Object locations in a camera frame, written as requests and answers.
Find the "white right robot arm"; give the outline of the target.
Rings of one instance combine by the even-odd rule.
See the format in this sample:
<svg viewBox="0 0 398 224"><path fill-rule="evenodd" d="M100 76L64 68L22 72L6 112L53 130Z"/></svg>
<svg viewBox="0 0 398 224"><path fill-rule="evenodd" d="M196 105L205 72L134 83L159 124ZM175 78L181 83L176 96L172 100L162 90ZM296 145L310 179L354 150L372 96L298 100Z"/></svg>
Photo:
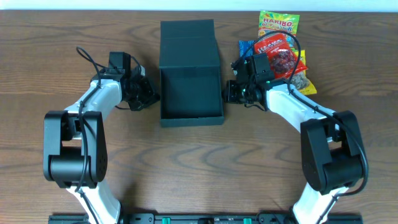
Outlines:
<svg viewBox="0 0 398 224"><path fill-rule="evenodd" d="M360 193L368 181L369 164L355 115L320 106L290 79L276 78L266 54L240 57L231 68L236 78L226 84L225 102L271 111L300 133L307 183L284 223L326 223L334 204Z"/></svg>

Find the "dark green gift box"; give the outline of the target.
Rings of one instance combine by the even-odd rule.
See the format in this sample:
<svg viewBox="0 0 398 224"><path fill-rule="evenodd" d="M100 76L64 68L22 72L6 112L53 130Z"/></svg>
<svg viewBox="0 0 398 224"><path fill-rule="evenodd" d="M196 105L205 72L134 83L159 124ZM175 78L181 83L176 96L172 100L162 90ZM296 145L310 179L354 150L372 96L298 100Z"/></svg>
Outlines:
<svg viewBox="0 0 398 224"><path fill-rule="evenodd" d="M160 124L164 128L224 122L214 21L162 21Z"/></svg>

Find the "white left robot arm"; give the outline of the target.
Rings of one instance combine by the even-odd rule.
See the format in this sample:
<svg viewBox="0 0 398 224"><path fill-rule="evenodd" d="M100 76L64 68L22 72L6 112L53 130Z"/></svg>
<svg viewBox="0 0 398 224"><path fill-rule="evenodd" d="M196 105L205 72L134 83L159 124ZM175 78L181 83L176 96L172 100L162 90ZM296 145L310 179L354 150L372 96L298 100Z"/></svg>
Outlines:
<svg viewBox="0 0 398 224"><path fill-rule="evenodd" d="M140 111L160 100L144 67L125 52L110 52L108 65L96 63L82 47L77 53L93 64L89 89L64 110L44 118L43 171L48 181L74 195L84 215L51 215L49 223L124 223L121 202L105 179L108 153L104 121L119 104Z"/></svg>

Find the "blue cookie packet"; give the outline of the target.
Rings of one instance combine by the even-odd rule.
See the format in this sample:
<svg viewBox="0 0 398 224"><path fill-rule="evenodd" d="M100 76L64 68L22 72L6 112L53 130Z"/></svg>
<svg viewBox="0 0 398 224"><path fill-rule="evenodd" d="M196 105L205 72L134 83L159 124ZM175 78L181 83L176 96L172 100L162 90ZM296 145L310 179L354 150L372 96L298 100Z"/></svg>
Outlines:
<svg viewBox="0 0 398 224"><path fill-rule="evenodd" d="M251 45L254 43L253 40L239 40L239 56L242 57L249 57L254 54L253 47Z"/></svg>

